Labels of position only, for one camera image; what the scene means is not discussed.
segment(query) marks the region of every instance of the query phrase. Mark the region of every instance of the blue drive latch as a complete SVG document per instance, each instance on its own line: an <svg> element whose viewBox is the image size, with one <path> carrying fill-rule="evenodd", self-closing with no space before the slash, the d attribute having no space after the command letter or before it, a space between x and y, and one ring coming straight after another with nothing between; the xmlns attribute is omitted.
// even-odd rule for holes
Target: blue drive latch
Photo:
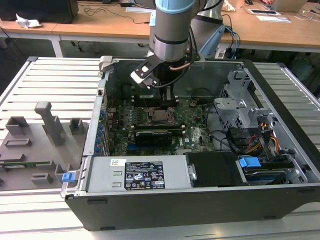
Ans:
<svg viewBox="0 0 320 240"><path fill-rule="evenodd" d="M257 157L243 157L239 160L242 168L260 168L261 163Z"/></svg>
<svg viewBox="0 0 320 240"><path fill-rule="evenodd" d="M75 172L66 172L62 175L63 183L74 183L76 181L76 173Z"/></svg>

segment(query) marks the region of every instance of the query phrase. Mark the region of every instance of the power supply label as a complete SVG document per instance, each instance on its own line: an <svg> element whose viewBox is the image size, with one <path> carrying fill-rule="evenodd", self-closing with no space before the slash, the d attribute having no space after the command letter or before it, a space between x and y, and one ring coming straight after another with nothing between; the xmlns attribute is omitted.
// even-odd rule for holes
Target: power supply label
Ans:
<svg viewBox="0 0 320 240"><path fill-rule="evenodd" d="M162 161L126 162L124 188L126 190L165 189Z"/></svg>

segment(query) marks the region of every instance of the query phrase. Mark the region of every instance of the aluminum extrusion table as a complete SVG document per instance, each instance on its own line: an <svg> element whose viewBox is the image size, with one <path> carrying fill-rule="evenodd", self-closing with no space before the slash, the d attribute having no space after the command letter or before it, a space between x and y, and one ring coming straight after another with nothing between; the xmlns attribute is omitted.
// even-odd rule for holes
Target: aluminum extrusion table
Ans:
<svg viewBox="0 0 320 240"><path fill-rule="evenodd" d="M42 122L33 111L38 101L52 102L52 113L62 122L71 117L90 122L98 64L98 59L91 58L39 57L27 61L0 97L0 140L7 134L5 124L10 116L25 116L29 123ZM319 148L320 103L287 68L276 63L255 65ZM262 96L258 98L265 104ZM279 220L89 232L60 197L60 189L0 192L2 240L317 240L319 223L320 203L309 203Z"/></svg>

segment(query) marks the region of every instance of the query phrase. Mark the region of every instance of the desk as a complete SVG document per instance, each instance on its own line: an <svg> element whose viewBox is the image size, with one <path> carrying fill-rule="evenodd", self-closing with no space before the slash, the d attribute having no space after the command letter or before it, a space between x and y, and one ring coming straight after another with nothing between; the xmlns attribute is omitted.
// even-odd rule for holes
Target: desk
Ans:
<svg viewBox="0 0 320 240"><path fill-rule="evenodd" d="M320 22L300 20L294 17L293 12L285 13L291 23L260 21L256 15L250 15L241 8L245 5L244 1L229 0L229 2L236 8L236 12L223 12L222 14L230 15L233 30L240 35L241 49L320 53ZM319 4L308 2L303 9L308 11L313 9L319 12L315 6ZM253 5L244 8L247 11L248 9L264 9L257 0ZM228 16L223 17L223 22L227 26L230 25ZM217 53L228 48L231 41L230 34L225 33Z"/></svg>
<svg viewBox="0 0 320 240"><path fill-rule="evenodd" d="M247 14L240 8L244 5L243 0L230 0L230 2L235 6L236 12L223 12L223 14L230 15L233 30L241 38L240 48L320 53L320 22L297 19L294 17L295 13L287 13L292 23L260 21L255 15ZM314 9L315 6L317 3L306 3L304 9ZM150 18L148 13L126 12L126 9L119 5L106 7L114 13L132 17L136 22L146 22ZM100 11L93 16L88 16L84 8L79 6L78 16L72 24L43 23L43 27L40 28L24 29L13 21L3 21L2 27L12 38L50 40L56 57L63 57L61 40L149 43L148 24L134 24L130 18L120 17L108 11ZM258 2L245 8L263 9ZM226 25L229 25L227 16L223 20ZM6 37L6 35L0 31L0 37ZM231 40L230 34L225 33L217 53L228 48Z"/></svg>
<svg viewBox="0 0 320 240"><path fill-rule="evenodd" d="M96 2L79 2L82 5L98 4ZM135 22L148 22L149 13L126 12L125 7L120 5L99 4L113 13L132 17ZM25 29L14 21L2 21L1 27L11 38L44 39L50 40L56 57L63 57L60 47L61 40L89 41L89 42L116 42L148 44L150 27L149 24L135 24L132 19L121 17L105 11L89 16L85 13L85 6L78 6L78 15L72 24L41 23L43 27ZM6 37L0 30L0 38Z"/></svg>

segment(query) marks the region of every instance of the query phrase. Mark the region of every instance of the laptop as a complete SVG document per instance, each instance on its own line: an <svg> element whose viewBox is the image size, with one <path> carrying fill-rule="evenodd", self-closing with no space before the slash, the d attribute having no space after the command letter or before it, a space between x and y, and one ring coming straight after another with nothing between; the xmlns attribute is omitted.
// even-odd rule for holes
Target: laptop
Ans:
<svg viewBox="0 0 320 240"><path fill-rule="evenodd" d="M297 13L308 0L275 0L274 4L261 3L268 10Z"/></svg>

